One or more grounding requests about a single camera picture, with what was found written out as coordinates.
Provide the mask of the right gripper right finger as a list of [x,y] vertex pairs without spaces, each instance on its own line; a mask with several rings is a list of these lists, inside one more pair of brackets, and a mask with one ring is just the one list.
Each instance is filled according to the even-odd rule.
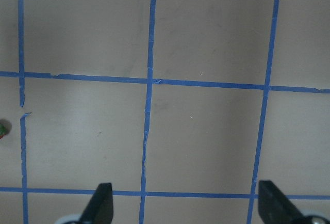
[[258,184],[258,214],[265,224],[298,223],[304,215],[270,180]]

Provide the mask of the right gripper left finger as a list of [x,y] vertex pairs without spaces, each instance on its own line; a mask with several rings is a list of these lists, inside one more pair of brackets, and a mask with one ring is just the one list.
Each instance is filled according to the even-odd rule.
[[111,224],[113,213],[112,184],[101,183],[96,188],[77,223]]

